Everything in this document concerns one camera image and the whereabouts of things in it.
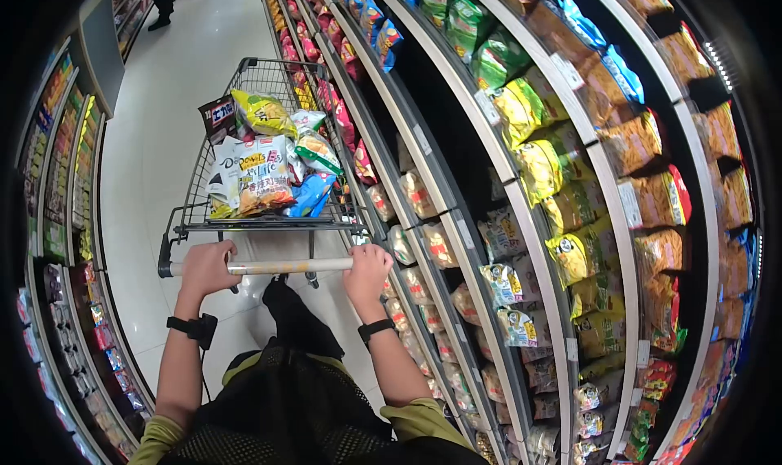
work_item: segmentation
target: cart handle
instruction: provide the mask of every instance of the cart handle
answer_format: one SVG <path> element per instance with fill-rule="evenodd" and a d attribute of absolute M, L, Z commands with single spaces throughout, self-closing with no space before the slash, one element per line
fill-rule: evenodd
<path fill-rule="evenodd" d="M 231 275 L 295 274 L 300 272 L 329 272 L 353 268 L 353 259 L 321 258 L 294 259 L 274 262 L 236 262 L 226 263 Z M 171 263 L 171 276 L 182 276 L 182 264 Z"/>

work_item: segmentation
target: black shoe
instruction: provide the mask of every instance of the black shoe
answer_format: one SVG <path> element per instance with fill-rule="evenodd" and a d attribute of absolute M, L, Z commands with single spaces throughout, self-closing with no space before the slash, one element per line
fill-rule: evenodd
<path fill-rule="evenodd" d="M 158 17 L 157 20 L 147 28 L 147 30 L 158 30 L 161 27 L 168 26 L 169 24 L 171 24 L 171 19 L 168 17 Z"/>

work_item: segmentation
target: hand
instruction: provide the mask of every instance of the hand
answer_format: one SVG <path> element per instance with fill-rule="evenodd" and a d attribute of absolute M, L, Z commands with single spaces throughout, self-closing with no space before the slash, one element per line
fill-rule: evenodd
<path fill-rule="evenodd" d="M 190 248 L 182 264 L 181 292 L 200 301 L 209 294 L 239 284 L 242 276 L 231 275 L 226 266 L 229 253 L 236 254 L 236 245 L 229 239 Z"/>
<path fill-rule="evenodd" d="M 353 268 L 343 271 L 343 282 L 350 302 L 364 324 L 385 319 L 380 294 L 393 258 L 378 245 L 353 246 L 348 254 L 353 257 Z"/>

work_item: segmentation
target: white tiled floor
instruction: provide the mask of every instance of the white tiled floor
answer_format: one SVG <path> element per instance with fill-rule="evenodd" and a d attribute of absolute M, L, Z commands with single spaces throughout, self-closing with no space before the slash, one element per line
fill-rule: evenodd
<path fill-rule="evenodd" d="M 146 25 L 157 18 L 152 10 Z M 171 25 L 142 30 L 126 64 L 115 116 L 106 127 L 101 178 L 101 216 L 106 264 L 128 342 L 151 390 L 156 391 L 166 341 L 166 318 L 174 310 L 180 279 L 157 276 L 157 255 L 171 209 L 181 206 L 204 136 L 198 107 L 220 96 L 239 61 L 274 58 L 260 0 L 177 0 Z M 237 259 L 307 258 L 301 233 L 234 234 Z M 179 261 L 188 246 L 216 241 L 195 233 L 174 246 Z M 315 256 L 344 255 L 336 232 L 317 233 Z M 382 405 L 369 354 L 356 328 L 342 278 L 319 274 L 312 289 L 302 274 L 288 285 L 327 323 L 346 352 L 344 362 L 373 406 Z M 240 294 L 210 295 L 202 311 L 219 319 L 204 375 L 214 397 L 229 362 L 263 348 L 275 323 L 260 302 L 268 276 L 245 276 Z"/>

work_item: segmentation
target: chip bag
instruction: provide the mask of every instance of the chip bag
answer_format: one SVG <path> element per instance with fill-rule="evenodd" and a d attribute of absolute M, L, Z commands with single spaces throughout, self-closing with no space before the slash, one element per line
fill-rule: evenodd
<path fill-rule="evenodd" d="M 282 103 L 274 97 L 251 95 L 245 91 L 231 89 L 239 117 L 259 134 L 275 136 L 286 134 L 298 138 L 296 126 L 288 116 Z"/>

